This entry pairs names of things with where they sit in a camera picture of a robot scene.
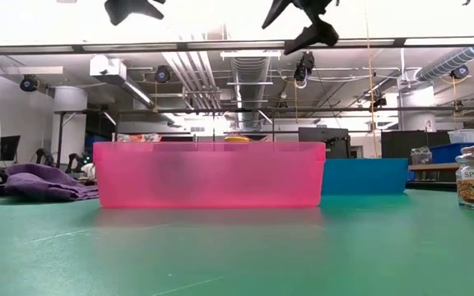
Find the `clear storage tub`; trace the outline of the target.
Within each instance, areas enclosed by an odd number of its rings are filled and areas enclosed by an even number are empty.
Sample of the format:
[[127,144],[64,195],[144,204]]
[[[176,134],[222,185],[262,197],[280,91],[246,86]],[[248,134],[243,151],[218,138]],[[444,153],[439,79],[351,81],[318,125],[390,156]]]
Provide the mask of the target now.
[[448,131],[451,143],[474,143],[474,129]]

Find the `silver spiral ceiling duct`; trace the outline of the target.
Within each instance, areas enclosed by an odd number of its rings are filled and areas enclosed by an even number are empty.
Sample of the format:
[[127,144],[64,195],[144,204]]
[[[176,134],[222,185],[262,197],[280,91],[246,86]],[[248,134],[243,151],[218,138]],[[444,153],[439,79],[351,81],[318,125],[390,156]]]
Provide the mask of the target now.
[[468,62],[474,60],[474,36],[446,37],[446,39],[451,39],[448,45],[459,45],[459,48],[446,53],[415,72],[414,81],[433,81],[435,78],[466,66]]

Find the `white ceiling unit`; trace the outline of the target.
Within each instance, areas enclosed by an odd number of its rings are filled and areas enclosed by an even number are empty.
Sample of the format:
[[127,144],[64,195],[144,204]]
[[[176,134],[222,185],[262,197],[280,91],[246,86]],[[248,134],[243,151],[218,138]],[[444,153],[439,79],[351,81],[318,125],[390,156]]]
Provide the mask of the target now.
[[108,58],[105,55],[95,55],[90,60],[91,76],[117,76],[127,78],[127,66],[120,58]]

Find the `wooden background table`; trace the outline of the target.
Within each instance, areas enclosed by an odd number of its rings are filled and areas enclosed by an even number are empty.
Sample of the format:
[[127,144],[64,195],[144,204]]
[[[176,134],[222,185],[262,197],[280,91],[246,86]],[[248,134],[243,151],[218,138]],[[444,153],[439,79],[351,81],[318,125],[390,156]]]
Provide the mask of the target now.
[[414,164],[409,165],[410,171],[441,171],[441,170],[457,170],[459,168],[458,163],[443,163],[443,164]]

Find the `black computer monitor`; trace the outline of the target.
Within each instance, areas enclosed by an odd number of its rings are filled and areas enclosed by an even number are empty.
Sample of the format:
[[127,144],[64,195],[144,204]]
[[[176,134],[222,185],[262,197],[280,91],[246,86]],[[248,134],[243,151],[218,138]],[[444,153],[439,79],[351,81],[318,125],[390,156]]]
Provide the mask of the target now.
[[17,148],[19,146],[21,137],[17,136],[2,136],[0,137],[0,160],[13,161],[17,157]]

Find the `black hanging ceiling device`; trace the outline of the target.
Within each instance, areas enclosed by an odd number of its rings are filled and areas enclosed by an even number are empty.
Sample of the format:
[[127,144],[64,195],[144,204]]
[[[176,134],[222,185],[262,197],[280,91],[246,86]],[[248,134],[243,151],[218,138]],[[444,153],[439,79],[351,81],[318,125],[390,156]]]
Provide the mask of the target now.
[[313,53],[310,51],[304,52],[297,63],[294,72],[294,83],[296,88],[304,89],[306,87],[308,78],[314,69],[314,65],[315,61]]

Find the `silver ribbed ventilation duct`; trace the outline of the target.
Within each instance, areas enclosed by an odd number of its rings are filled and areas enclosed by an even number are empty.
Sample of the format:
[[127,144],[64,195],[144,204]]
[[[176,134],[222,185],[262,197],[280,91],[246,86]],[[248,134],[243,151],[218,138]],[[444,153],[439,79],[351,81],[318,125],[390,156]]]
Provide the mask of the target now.
[[271,59],[268,57],[237,57],[230,60],[239,109],[256,109],[262,106],[270,64]]

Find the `green table mat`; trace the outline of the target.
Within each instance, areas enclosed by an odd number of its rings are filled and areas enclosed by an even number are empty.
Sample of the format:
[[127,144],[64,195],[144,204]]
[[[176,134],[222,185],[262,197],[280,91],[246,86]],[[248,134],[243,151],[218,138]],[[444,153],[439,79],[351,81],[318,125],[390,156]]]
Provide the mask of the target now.
[[474,210],[418,190],[309,209],[0,198],[0,296],[474,296]]

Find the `purple folded cloth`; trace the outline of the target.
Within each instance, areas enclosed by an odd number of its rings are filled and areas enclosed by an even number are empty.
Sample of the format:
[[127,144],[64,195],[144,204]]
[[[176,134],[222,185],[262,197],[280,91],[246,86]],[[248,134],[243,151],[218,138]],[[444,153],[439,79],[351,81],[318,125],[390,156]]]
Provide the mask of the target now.
[[43,164],[15,164],[5,170],[6,194],[27,201],[70,202],[96,199],[97,186],[86,186],[62,170]]

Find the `blue storage tub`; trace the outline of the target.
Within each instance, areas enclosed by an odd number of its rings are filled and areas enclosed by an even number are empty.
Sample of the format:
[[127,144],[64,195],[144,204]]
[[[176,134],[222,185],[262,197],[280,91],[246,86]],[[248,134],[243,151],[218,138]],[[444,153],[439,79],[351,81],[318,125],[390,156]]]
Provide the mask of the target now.
[[451,143],[440,146],[430,146],[433,164],[454,163],[457,156],[461,154],[461,149],[474,146],[474,142]]

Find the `black horizontal beam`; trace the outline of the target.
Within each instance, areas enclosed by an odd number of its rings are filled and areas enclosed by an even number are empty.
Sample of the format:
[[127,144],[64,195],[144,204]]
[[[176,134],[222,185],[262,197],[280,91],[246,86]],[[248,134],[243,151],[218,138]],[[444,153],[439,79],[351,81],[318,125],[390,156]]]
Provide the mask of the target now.
[[343,113],[343,112],[378,112],[378,111],[400,111],[400,112],[420,112],[420,111],[474,111],[474,106],[430,106],[430,107],[394,107],[394,108],[228,108],[228,109],[122,109],[118,114],[143,114],[143,113]]

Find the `large blue plastic bin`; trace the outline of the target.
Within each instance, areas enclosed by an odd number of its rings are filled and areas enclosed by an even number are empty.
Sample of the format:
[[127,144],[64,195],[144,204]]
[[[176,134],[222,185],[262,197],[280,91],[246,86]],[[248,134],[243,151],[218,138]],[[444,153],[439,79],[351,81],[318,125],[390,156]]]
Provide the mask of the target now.
[[324,165],[322,195],[401,194],[408,172],[403,158],[330,159]]

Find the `colourful printed package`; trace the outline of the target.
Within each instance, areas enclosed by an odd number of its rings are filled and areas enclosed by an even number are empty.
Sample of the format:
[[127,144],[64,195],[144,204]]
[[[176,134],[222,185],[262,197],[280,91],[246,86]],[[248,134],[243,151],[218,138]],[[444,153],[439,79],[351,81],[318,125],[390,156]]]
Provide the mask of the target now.
[[138,133],[138,134],[122,134],[116,136],[119,142],[159,142],[161,135],[157,133]]

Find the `crumpled clear bag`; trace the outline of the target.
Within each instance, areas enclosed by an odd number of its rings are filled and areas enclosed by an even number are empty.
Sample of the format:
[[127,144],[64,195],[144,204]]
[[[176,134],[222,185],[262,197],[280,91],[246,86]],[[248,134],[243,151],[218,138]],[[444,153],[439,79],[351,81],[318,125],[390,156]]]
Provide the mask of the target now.
[[432,163],[432,153],[428,146],[412,148],[410,157],[413,165]]

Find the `black overhead frame bar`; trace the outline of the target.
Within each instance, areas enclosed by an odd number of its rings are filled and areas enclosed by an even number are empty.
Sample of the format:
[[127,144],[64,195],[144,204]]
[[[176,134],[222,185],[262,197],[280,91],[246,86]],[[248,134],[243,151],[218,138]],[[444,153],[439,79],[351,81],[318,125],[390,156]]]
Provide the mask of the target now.
[[[162,43],[121,43],[121,44],[18,44],[0,43],[2,55],[41,55],[76,53],[153,53],[188,51],[226,50],[283,50],[289,45],[288,39],[278,40],[204,40]],[[374,39],[341,39],[335,49],[394,48],[456,48],[474,46],[474,36],[462,37],[398,37]]]

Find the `pink translucent plastic bin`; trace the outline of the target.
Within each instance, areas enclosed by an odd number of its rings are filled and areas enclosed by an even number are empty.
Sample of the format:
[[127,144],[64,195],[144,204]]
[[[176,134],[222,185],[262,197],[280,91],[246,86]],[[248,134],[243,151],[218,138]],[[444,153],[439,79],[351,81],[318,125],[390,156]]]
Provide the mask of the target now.
[[315,207],[322,142],[97,142],[105,208]]

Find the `black equipment box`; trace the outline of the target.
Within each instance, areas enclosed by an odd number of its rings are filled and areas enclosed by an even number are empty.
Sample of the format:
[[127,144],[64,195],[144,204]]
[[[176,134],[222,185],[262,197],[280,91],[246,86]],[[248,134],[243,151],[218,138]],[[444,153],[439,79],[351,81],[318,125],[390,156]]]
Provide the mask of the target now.
[[300,127],[299,141],[322,142],[328,159],[349,159],[351,137],[347,129],[327,127]]

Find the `black cabinet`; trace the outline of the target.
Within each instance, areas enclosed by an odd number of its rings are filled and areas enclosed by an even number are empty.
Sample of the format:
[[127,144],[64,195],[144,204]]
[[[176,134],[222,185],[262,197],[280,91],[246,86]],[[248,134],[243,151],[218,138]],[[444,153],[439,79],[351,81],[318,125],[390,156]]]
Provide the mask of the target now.
[[397,131],[381,134],[381,154],[387,158],[410,159],[411,149],[449,144],[447,132]]

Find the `white round pillar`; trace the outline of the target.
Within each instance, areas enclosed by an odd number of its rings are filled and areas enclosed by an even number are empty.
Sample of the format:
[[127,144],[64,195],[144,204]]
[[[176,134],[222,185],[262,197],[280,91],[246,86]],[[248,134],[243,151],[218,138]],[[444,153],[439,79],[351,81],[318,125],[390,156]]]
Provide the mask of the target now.
[[55,88],[51,152],[61,166],[68,164],[70,154],[80,154],[85,149],[86,115],[75,111],[87,109],[87,100],[88,94],[82,88]]
[[[409,92],[401,92],[399,107],[435,106],[434,87],[428,85]],[[435,132],[435,113],[433,111],[399,111],[398,126],[401,131]]]

